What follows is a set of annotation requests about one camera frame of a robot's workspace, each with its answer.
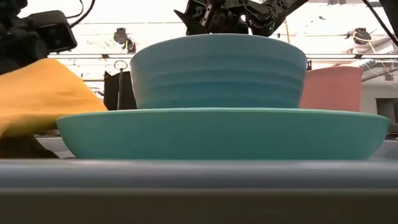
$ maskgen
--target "yellow cloth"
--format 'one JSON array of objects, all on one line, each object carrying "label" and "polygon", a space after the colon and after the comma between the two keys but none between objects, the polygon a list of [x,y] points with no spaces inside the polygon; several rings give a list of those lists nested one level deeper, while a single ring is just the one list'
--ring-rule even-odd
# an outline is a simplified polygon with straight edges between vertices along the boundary
[{"label": "yellow cloth", "polygon": [[54,129],[61,116],[106,110],[84,82],[55,59],[0,75],[0,137],[35,134]]}]

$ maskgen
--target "bowl rim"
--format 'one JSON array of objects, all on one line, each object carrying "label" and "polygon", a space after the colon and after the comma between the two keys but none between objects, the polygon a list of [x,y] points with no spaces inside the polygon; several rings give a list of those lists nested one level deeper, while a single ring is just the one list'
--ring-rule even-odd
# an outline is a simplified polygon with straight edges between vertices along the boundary
[{"label": "bowl rim", "polygon": [[151,44],[150,46],[145,47],[142,50],[138,51],[132,57],[131,60],[133,61],[134,57],[136,57],[137,55],[144,54],[144,53],[152,50],[153,48],[156,48],[159,45],[170,44],[170,43],[173,43],[175,41],[179,41],[180,39],[193,39],[192,41],[195,41],[195,39],[202,39],[202,38],[208,37],[209,35],[212,35],[213,37],[217,36],[217,37],[220,37],[220,38],[228,38],[228,37],[240,37],[240,38],[243,38],[243,37],[245,37],[245,38],[252,38],[254,40],[267,39],[269,42],[273,42],[273,44],[288,45],[292,49],[294,49],[298,54],[302,54],[305,58],[307,58],[307,55],[301,49],[296,47],[295,45],[286,43],[286,42],[281,41],[281,40],[272,39],[272,38],[269,38],[269,37],[263,37],[263,36],[259,36],[259,35],[249,35],[249,34],[197,34],[197,35],[188,35],[188,36],[186,35],[186,36],[183,36],[183,37],[177,37],[177,38],[164,40],[164,41],[161,41],[161,42],[158,42],[158,43]]}]

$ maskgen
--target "teal bowl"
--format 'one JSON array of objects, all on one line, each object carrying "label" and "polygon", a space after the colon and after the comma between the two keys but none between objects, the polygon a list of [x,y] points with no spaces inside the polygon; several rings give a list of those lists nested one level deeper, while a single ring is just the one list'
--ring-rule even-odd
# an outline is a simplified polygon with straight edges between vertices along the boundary
[{"label": "teal bowl", "polygon": [[207,34],[146,47],[130,66],[139,109],[298,108],[307,58],[267,37]]},{"label": "teal bowl", "polygon": [[390,121],[344,111],[176,108],[78,114],[57,125],[81,159],[363,160]]}]

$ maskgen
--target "plate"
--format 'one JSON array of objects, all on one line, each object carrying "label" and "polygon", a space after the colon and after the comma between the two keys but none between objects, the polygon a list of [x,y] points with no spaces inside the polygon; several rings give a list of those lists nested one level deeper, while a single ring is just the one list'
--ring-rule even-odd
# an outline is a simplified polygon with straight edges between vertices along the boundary
[{"label": "plate", "polygon": [[390,120],[345,111],[175,108],[65,116],[65,144],[82,159],[368,159]]}]

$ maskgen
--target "pink container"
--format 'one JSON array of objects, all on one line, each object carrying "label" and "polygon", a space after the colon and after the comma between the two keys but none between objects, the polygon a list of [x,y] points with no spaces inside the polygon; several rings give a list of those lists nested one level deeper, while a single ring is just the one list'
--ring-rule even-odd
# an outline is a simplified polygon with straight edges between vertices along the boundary
[{"label": "pink container", "polygon": [[330,67],[307,72],[300,108],[359,112],[362,73],[358,67]]}]

